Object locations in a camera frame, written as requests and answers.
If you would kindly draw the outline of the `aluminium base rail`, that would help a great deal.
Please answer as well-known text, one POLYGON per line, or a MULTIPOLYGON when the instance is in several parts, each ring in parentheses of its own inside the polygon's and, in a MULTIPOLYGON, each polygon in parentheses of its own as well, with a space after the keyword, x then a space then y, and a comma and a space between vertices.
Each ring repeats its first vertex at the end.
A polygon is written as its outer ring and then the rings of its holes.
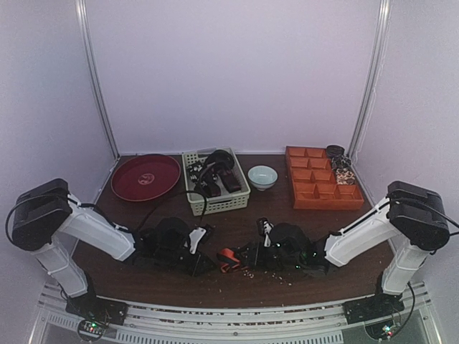
POLYGON ((96 343, 374 343, 370 328, 403 325, 389 343, 444 343, 423 283, 404 291, 405 309, 349 323, 343 301, 285 307, 196 308, 127 303, 125 322, 96 343))

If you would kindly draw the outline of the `orange compartment organizer box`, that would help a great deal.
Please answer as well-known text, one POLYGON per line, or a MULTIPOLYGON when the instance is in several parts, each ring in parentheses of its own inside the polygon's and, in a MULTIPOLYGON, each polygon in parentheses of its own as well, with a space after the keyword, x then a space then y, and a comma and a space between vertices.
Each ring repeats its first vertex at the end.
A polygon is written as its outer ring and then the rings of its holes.
POLYGON ((288 146, 285 163, 294 209, 356 211, 364 205, 358 184, 337 182, 324 148, 288 146))

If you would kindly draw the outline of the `rolled patterned tie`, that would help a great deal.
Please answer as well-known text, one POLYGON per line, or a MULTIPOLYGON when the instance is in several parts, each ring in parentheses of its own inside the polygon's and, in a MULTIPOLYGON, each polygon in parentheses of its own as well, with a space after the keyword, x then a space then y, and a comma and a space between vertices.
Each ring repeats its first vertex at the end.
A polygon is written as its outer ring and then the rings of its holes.
POLYGON ((335 178, 338 185, 354 185, 356 183, 356 176, 349 169, 337 169, 335 171, 335 178))
POLYGON ((349 170, 351 168, 351 159, 344 155, 334 156, 331 159, 331 169, 337 170, 349 170))

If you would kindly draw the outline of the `red navy striped tie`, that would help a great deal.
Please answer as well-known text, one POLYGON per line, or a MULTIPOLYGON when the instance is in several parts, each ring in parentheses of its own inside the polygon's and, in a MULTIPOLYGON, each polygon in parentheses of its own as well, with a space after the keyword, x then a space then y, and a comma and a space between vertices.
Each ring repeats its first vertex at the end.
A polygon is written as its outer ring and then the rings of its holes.
POLYGON ((217 252, 217 260, 222 273, 234 272, 241 267, 241 261, 230 248, 224 248, 220 252, 217 252))

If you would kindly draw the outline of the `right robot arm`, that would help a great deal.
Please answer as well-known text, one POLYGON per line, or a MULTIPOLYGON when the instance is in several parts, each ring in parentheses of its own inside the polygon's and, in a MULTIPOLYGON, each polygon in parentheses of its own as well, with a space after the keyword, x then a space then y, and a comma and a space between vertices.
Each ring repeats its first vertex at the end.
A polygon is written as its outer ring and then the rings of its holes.
POLYGON ((261 242, 238 249, 249 268, 281 271, 293 267, 306 275, 325 277, 393 237, 404 241, 380 274, 375 295, 365 299, 368 311, 383 316, 399 302, 406 285, 428 256, 443 248, 458 223, 446 215, 441 196, 402 181, 387 187, 387 195, 365 215, 318 240, 296 225, 257 220, 261 242))

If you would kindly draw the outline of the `beige plastic basket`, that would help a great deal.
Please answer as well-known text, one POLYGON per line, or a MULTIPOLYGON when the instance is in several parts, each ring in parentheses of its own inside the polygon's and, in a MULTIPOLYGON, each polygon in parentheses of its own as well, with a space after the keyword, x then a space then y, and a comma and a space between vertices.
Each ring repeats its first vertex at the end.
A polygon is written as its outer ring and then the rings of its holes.
POLYGON ((237 159, 237 156, 231 148, 216 148, 200 151, 192 151, 181 155, 182 166, 184 172, 185 189, 189 192, 186 197, 193 212, 193 215, 199 216, 202 213, 215 214, 223 211, 231 211, 243 209, 248 205, 251 189, 245 178, 242 167, 237 159), (214 198, 207 198, 204 195, 194 191, 194 183, 189 177, 187 167, 196 161, 203 162, 215 150, 222 149, 230 153, 235 160, 235 167, 232 169, 237 180, 240 182, 242 190, 236 193, 228 193, 220 181, 217 184, 222 189, 222 195, 214 198))

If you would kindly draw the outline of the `dark ties in basket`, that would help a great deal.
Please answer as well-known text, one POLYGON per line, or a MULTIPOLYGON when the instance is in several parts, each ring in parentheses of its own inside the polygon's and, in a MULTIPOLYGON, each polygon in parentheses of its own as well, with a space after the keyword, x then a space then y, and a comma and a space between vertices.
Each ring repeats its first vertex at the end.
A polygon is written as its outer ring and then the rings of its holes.
POLYGON ((207 198, 222 195, 222 189, 217 184, 221 182, 224 189, 230 193, 242 190, 232 169, 235 167, 233 156, 225 150, 219 149, 211 153, 203 162, 196 161, 187 167, 189 177, 194 183, 194 191, 207 198))

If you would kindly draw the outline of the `pale blue ceramic bowl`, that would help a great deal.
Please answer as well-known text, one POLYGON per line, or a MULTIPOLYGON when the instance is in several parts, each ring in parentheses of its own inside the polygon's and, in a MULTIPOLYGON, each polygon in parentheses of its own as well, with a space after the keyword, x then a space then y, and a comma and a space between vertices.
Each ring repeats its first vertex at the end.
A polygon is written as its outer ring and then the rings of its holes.
POLYGON ((252 186, 258 191, 265 191, 272 188, 278 180, 278 173, 269 166, 253 166, 247 173, 252 186))

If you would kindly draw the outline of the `left aluminium frame post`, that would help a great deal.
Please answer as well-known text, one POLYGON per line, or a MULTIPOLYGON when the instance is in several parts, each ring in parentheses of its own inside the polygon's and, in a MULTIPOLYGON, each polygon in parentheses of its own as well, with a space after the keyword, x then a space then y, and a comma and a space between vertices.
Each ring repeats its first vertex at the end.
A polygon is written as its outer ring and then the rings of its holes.
POLYGON ((85 58, 87 62, 87 68, 89 71, 90 76, 90 84, 91 89, 93 92, 93 97, 95 99, 95 105, 97 108, 97 112, 102 123, 103 132, 105 138, 108 142, 110 151, 114 159, 120 158, 120 153, 115 141, 115 136, 113 134, 113 129, 110 124, 110 120, 108 117, 107 108, 105 105, 103 91, 100 84, 100 78, 98 75, 96 59, 93 49, 93 43, 90 35, 90 26, 89 20, 87 17, 87 4, 84 0, 76 0, 75 1, 75 8, 76 8, 76 15, 77 21, 80 27, 80 32, 82 35, 82 43, 85 50, 85 58))

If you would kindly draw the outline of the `rolled dark tie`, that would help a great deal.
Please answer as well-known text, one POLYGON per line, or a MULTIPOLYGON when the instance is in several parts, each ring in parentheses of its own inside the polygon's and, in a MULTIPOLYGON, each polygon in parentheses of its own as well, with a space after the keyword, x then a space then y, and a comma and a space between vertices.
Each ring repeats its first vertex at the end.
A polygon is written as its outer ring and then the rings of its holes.
POLYGON ((326 147, 326 156, 330 159, 336 156, 343 156, 345 154, 345 148, 339 145, 328 145, 326 147))

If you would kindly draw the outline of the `right aluminium frame post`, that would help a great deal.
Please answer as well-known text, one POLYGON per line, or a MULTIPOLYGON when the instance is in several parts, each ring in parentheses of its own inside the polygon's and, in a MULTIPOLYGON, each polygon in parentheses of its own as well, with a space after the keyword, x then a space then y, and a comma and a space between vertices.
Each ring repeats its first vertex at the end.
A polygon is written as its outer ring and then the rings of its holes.
POLYGON ((389 30, 389 18, 391 12, 391 1, 383 0, 379 2, 379 13, 374 35, 372 55, 367 73, 364 93, 361 99, 359 113, 354 127, 348 149, 348 157, 352 161, 357 161, 359 151, 364 142, 364 136, 368 128, 369 120, 376 99, 377 81, 382 71, 385 49, 387 45, 387 32, 389 30))

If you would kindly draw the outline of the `red round tray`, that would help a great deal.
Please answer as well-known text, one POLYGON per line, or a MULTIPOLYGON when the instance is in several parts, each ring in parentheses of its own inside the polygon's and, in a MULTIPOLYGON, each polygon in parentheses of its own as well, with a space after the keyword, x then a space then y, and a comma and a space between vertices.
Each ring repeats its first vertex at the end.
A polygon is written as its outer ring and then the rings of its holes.
POLYGON ((136 156, 115 170, 110 186, 120 199, 143 202, 170 192, 181 176, 179 163, 171 156, 136 156))

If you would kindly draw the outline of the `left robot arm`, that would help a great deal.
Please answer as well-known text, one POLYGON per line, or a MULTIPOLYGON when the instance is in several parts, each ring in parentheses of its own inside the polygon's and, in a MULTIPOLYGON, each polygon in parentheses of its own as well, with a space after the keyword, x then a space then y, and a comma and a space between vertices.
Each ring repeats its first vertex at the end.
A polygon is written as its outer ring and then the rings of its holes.
POLYGON ((216 267, 199 249, 211 234, 211 226, 191 228, 184 220, 169 217, 152 228, 142 220, 136 229, 129 229, 97 205, 79 200, 61 178, 21 194, 4 226, 9 242, 31 253, 58 283, 67 303, 88 318, 103 312, 103 302, 90 275, 74 261, 71 242, 83 242, 134 267, 179 268, 192 277, 216 267))

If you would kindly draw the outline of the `aluminium frame post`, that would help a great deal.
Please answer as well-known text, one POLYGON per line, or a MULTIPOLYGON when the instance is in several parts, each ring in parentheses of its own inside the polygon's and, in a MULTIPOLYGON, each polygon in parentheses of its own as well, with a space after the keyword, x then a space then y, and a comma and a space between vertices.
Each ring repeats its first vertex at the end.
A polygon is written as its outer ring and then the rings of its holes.
POLYGON ((359 151, 364 142, 364 136, 368 128, 369 120, 376 99, 377 81, 382 71, 385 49, 387 45, 387 32, 389 30, 389 18, 391 12, 391 1, 383 0, 379 2, 379 13, 374 35, 372 55, 367 73, 364 93, 361 99, 359 113, 354 127, 348 149, 348 157, 352 161, 357 161, 359 151))
POLYGON ((98 75, 96 59, 93 49, 93 43, 90 35, 90 26, 89 20, 87 17, 87 4, 84 0, 76 0, 75 1, 75 8, 76 8, 76 15, 77 21, 80 27, 80 32, 82 35, 82 43, 85 50, 85 58, 87 62, 87 68, 89 71, 90 76, 90 84, 91 89, 93 92, 93 97, 95 99, 95 105, 97 108, 97 112, 102 123, 103 132, 105 138, 108 142, 110 151, 114 159, 120 158, 120 153, 115 141, 115 136, 113 134, 113 129, 110 124, 110 120, 108 117, 107 108, 105 105, 103 91, 100 84, 100 78, 98 75))

